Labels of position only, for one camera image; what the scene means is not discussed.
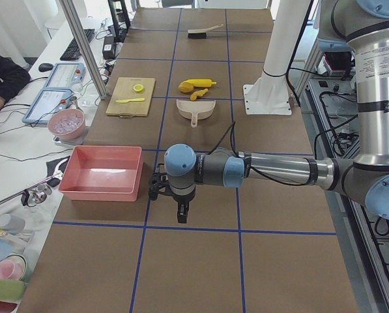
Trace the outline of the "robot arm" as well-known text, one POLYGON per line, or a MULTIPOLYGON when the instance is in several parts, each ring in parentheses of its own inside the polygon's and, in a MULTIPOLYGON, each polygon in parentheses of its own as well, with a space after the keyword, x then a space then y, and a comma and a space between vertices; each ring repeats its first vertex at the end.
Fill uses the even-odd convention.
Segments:
POLYGON ((389 220, 389 1, 323 1, 318 39, 322 50, 338 44, 352 52, 355 89, 346 122, 356 123, 358 154, 352 158, 293 158, 227 150, 196 153, 171 146, 149 181, 148 196, 170 196, 185 223, 198 185, 238 188, 246 178, 282 185, 317 185, 389 220))

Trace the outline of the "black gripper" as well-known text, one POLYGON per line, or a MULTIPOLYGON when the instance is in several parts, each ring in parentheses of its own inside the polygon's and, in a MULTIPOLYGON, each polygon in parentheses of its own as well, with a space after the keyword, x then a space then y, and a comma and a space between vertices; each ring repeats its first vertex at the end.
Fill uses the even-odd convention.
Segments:
MULTIPOLYGON (((161 164, 155 167, 152 176, 149 180, 148 197, 150 200, 156 200, 159 195, 170 196, 174 200, 192 200, 194 199, 194 190, 186 195, 178 195, 174 193, 169 185, 166 172, 161 172, 161 164)), ((186 224, 188 218, 188 204, 178 202, 177 207, 177 222, 186 224)))

